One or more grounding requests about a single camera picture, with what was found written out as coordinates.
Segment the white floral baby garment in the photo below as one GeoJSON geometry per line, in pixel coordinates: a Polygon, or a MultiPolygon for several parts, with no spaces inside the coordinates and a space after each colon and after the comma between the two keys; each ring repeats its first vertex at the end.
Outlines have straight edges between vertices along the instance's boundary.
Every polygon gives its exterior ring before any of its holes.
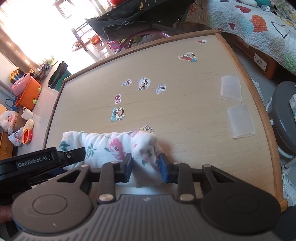
{"type": "Polygon", "coordinates": [[[163,152],[153,133],[131,131],[123,133],[64,132],[59,150],[67,152],[85,148],[84,161],[65,167],[71,170],[82,164],[92,169],[100,168],[111,161],[122,162],[126,154],[132,154],[132,173],[125,186],[149,187],[163,183],[159,154],[163,152]]]}

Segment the orange plastic tub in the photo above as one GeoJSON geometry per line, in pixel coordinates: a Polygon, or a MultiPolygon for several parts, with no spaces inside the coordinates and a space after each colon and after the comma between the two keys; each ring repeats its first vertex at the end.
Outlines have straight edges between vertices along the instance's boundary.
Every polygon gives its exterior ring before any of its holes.
{"type": "Polygon", "coordinates": [[[14,106],[16,108],[25,107],[29,110],[33,110],[35,105],[37,104],[37,100],[41,91],[41,84],[33,77],[31,77],[23,93],[19,95],[16,99],[14,106]]]}

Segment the red letter sticker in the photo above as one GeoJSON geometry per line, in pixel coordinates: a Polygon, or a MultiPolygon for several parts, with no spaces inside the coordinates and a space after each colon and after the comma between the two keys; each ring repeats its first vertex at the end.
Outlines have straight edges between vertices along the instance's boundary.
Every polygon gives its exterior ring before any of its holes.
{"type": "Polygon", "coordinates": [[[121,94],[117,94],[117,95],[114,97],[114,102],[115,102],[115,104],[119,104],[119,103],[121,103],[121,100],[122,100],[121,94]]]}

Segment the clear tape patch lower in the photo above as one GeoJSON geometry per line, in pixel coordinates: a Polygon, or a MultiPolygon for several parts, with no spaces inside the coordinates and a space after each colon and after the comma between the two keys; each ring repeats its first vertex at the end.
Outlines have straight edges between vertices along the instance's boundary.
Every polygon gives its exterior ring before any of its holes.
{"type": "Polygon", "coordinates": [[[237,105],[228,108],[227,118],[233,139],[255,135],[254,124],[247,105],[237,105]]]}

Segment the clear tape patch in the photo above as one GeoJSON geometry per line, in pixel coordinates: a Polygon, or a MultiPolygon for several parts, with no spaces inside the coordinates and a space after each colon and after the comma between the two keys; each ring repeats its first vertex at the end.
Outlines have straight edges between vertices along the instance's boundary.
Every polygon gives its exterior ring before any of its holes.
{"type": "Polygon", "coordinates": [[[241,84],[237,76],[230,75],[221,77],[220,98],[239,103],[242,102],[241,84]]]}
{"type": "Polygon", "coordinates": [[[227,118],[233,139],[255,135],[254,124],[247,105],[237,105],[228,108],[227,118]]]}

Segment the cartoon face sticker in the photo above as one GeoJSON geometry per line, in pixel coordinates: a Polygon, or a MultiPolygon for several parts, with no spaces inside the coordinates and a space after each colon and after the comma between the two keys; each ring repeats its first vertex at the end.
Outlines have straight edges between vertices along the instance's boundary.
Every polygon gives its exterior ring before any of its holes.
{"type": "Polygon", "coordinates": [[[138,90],[146,90],[150,87],[151,80],[149,78],[143,77],[138,82],[138,90]]]}

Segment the teal trash bin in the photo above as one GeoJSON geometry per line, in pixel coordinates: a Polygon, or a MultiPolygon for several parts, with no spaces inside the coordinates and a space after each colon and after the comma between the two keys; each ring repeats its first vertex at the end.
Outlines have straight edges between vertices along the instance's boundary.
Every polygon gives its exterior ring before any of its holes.
{"type": "Polygon", "coordinates": [[[68,65],[62,61],[53,75],[48,81],[48,87],[57,91],[60,91],[62,86],[62,81],[67,77],[71,76],[71,73],[67,69],[68,65]]]}

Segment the clear tape patch upper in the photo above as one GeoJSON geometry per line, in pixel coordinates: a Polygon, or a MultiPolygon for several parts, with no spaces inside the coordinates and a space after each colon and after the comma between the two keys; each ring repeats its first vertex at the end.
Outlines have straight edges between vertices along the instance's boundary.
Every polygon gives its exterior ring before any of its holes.
{"type": "Polygon", "coordinates": [[[241,84],[237,76],[230,75],[221,77],[220,98],[239,103],[242,102],[241,84]]]}

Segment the grey round stool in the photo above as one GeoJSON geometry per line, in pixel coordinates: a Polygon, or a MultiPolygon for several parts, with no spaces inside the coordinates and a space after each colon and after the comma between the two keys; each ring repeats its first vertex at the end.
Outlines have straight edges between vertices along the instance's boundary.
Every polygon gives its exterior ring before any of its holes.
{"type": "Polygon", "coordinates": [[[295,157],[295,116],[289,100],[295,95],[295,83],[284,81],[274,90],[266,111],[273,127],[280,154],[295,157]]]}

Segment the cartoon boy sticker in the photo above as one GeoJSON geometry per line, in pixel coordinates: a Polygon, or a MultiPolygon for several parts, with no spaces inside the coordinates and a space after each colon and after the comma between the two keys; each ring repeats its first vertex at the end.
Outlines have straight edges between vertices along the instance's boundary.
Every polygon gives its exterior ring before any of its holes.
{"type": "Polygon", "coordinates": [[[196,55],[193,52],[187,52],[181,56],[178,56],[178,59],[179,60],[186,60],[186,61],[189,61],[192,63],[197,62],[196,55]]]}

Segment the small red white sticker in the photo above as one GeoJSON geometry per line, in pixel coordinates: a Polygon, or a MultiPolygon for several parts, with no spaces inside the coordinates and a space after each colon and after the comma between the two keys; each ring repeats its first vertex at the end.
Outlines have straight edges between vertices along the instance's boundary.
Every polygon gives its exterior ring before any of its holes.
{"type": "Polygon", "coordinates": [[[206,44],[207,43],[207,40],[201,39],[201,40],[198,41],[198,43],[200,43],[200,44],[206,44]]]}

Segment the grey baby bouncer seat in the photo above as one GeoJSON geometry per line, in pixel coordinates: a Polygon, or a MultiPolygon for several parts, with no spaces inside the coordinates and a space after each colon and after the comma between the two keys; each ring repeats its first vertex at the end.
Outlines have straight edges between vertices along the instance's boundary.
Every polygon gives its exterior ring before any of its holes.
{"type": "Polygon", "coordinates": [[[171,27],[194,1],[124,1],[88,24],[106,41],[119,41],[154,27],[171,27]]]}

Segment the colourful heart quilt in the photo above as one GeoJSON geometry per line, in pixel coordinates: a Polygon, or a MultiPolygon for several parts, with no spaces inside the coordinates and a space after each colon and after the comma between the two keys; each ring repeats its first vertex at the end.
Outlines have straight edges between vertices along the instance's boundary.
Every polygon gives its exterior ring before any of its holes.
{"type": "Polygon", "coordinates": [[[186,21],[240,37],[295,74],[295,24],[241,1],[195,1],[186,21]]]}

